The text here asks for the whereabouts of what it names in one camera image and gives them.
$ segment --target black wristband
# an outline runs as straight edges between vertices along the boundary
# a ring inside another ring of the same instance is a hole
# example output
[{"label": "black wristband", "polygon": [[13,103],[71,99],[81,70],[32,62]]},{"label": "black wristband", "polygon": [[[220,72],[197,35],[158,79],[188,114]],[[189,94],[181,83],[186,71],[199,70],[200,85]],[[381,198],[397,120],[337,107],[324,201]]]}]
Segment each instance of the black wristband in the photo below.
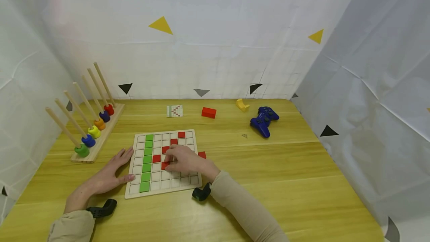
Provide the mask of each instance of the black wristband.
[{"label": "black wristband", "polygon": [[116,200],[108,199],[106,200],[105,205],[103,205],[102,208],[90,207],[90,208],[87,208],[87,211],[91,212],[94,218],[101,218],[112,214],[115,208],[116,208]]}]

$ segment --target beige sleeve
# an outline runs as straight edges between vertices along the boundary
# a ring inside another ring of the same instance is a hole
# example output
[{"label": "beige sleeve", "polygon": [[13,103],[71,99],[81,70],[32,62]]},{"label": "beige sleeve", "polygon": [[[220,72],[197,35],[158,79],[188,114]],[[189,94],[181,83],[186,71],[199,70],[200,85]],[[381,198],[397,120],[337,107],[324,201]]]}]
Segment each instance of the beige sleeve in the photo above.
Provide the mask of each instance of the beige sleeve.
[{"label": "beige sleeve", "polygon": [[67,213],[54,221],[48,242],[88,242],[94,229],[93,214],[78,210]]},{"label": "beige sleeve", "polygon": [[227,172],[221,171],[215,178],[211,195],[230,211],[253,241],[289,241],[274,217]]}]

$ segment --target forearm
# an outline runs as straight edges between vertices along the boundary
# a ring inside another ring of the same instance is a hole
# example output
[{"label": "forearm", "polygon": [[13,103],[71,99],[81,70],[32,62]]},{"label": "forearm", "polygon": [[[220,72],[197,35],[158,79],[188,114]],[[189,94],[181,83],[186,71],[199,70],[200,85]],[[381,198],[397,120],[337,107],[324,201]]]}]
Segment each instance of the forearm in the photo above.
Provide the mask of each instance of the forearm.
[{"label": "forearm", "polygon": [[221,171],[212,183],[212,197],[227,208],[255,242],[288,242],[274,217],[230,175]]}]

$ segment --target wooden base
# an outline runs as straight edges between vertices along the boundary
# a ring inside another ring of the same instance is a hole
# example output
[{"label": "wooden base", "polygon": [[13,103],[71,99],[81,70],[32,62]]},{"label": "wooden base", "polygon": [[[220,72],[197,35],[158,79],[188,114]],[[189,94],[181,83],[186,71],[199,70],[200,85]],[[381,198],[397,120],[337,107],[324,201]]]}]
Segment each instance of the wooden base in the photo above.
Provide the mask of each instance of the wooden base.
[{"label": "wooden base", "polygon": [[96,145],[89,148],[90,154],[88,154],[87,157],[80,157],[77,153],[73,153],[70,160],[72,162],[82,162],[82,163],[93,163],[97,155],[99,154],[100,150],[103,147],[103,144],[108,140],[108,137],[110,133],[112,132],[113,128],[115,127],[117,121],[119,120],[119,117],[121,117],[122,112],[124,111],[125,104],[116,104],[115,114],[113,114],[110,117],[110,121],[106,123],[106,128],[102,130],[102,134],[99,138],[96,138]]}]

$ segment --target hand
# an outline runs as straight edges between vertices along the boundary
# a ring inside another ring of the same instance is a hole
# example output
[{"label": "hand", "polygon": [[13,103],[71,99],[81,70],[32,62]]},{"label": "hand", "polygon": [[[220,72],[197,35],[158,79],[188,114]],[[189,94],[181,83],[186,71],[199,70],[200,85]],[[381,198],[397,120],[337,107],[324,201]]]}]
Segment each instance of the hand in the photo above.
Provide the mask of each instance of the hand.
[{"label": "hand", "polygon": [[220,169],[218,169],[211,160],[198,156],[187,146],[176,144],[170,146],[170,149],[166,151],[164,162],[172,161],[173,157],[176,158],[177,162],[166,166],[167,171],[184,173],[200,172],[208,178],[210,183],[212,183],[215,177],[220,173]]},{"label": "hand", "polygon": [[64,213],[70,213],[77,210],[85,210],[88,206],[88,201],[94,194],[101,194],[110,191],[111,189],[132,181],[135,175],[128,174],[123,177],[116,177],[116,171],[124,164],[130,161],[133,155],[133,147],[125,151],[121,149],[109,162],[94,176],[80,185],[67,198]]}]

